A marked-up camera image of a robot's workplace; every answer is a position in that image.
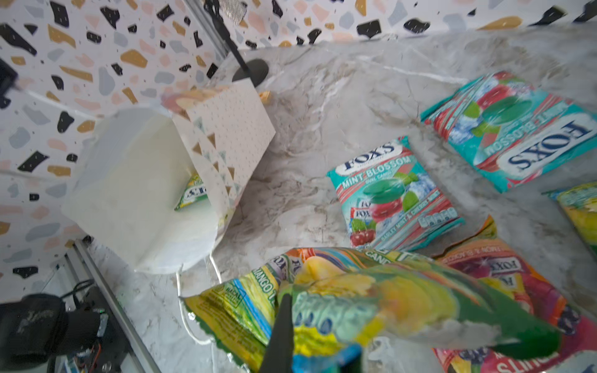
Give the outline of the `yellow green candy bag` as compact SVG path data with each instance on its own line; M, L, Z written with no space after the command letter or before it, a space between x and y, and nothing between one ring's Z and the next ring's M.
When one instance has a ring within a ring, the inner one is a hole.
M544 192L558 203L586 248L596 258L596 182Z

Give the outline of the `teal mint candy bag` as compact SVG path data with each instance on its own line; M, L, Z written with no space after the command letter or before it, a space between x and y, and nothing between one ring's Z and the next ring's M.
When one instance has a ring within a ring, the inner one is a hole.
M501 193L596 147L596 116L509 71L468 82L421 114Z

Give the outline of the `green apple tea candy bag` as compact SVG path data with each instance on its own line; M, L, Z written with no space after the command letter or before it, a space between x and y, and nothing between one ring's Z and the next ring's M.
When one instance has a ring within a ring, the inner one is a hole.
M236 364L257 371L284 294L292 296L296 372L337 370L385 332L517 359L547 357L561 346L558 328L525 311L497 281L400 251L295 248L182 303Z

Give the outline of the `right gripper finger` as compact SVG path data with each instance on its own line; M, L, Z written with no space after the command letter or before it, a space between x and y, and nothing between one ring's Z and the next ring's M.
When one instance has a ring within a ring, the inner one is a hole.
M292 296L284 294L259 373L292 372L294 329Z

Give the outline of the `green spring tea candy bag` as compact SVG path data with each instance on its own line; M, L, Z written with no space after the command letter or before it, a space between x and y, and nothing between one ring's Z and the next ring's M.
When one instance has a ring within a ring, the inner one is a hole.
M189 179L183 191L183 194L180 197L180 200L178 201L174 210L179 211L182 208L186 208L187 206L190 206L199 201L203 201L207 198L208 193L205 187L205 183L198 174L195 174Z

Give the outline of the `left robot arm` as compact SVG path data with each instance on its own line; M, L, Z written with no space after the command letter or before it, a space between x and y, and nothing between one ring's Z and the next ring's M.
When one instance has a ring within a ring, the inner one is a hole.
M76 297L94 284L85 280L61 296L37 293L1 304L1 371L44 365L55 372L59 357L99 351L109 315L81 306Z

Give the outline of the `teal cherry candy bag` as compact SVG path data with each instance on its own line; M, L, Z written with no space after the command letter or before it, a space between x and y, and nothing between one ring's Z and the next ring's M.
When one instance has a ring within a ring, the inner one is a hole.
M464 219L418 161L407 137L364 152L328 172L351 245L414 251Z

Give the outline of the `white patterned paper bag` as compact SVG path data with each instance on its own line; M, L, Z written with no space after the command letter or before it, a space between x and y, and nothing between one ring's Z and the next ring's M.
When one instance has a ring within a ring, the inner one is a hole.
M96 126L62 214L132 270L179 274L220 244L275 133L248 79L120 110ZM208 198L175 211L195 174Z

